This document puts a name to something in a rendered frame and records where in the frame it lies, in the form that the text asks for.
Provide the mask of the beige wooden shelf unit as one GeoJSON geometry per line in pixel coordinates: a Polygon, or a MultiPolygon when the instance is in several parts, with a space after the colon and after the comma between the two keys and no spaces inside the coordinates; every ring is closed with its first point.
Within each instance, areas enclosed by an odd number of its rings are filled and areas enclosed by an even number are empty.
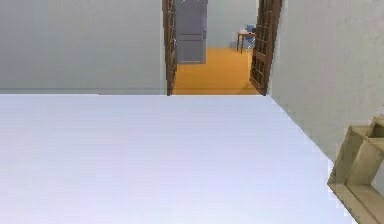
{"type": "Polygon", "coordinates": [[[384,161],[384,117],[350,125],[327,185],[358,224],[384,224],[384,196],[372,182],[384,161]]]}

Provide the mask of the brown glazed room door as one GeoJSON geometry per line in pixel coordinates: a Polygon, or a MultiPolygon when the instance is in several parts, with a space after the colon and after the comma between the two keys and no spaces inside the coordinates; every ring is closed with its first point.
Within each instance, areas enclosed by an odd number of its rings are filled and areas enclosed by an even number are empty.
{"type": "Polygon", "coordinates": [[[259,0],[249,81],[258,93],[267,95],[283,0],[259,0]]]}
{"type": "Polygon", "coordinates": [[[175,0],[162,0],[167,95],[173,93],[177,71],[175,0]]]}

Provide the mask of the blue chair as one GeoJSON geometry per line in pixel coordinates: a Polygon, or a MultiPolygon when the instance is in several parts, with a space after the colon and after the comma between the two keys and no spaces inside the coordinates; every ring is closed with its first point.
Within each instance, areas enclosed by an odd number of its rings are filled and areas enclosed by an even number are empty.
{"type": "Polygon", "coordinates": [[[254,43],[254,39],[255,39],[255,25],[254,24],[247,24],[246,25],[246,32],[248,33],[248,36],[246,37],[246,40],[248,42],[248,47],[247,49],[251,49],[252,48],[252,45],[254,43]]]}

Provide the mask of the grey panelled room door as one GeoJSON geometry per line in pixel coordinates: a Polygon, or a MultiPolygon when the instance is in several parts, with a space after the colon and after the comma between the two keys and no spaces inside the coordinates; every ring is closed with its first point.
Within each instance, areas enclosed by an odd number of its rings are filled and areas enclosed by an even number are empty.
{"type": "Polygon", "coordinates": [[[175,0],[176,45],[179,64],[205,64],[208,0],[175,0]]]}

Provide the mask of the brown wooden table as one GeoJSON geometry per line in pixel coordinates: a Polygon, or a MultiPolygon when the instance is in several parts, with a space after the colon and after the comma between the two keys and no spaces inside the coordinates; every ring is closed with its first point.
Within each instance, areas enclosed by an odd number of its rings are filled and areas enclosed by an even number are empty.
{"type": "Polygon", "coordinates": [[[248,36],[248,33],[246,32],[246,30],[240,30],[237,32],[236,50],[239,51],[240,53],[243,53],[244,43],[247,42],[246,40],[247,36],[248,36]]]}

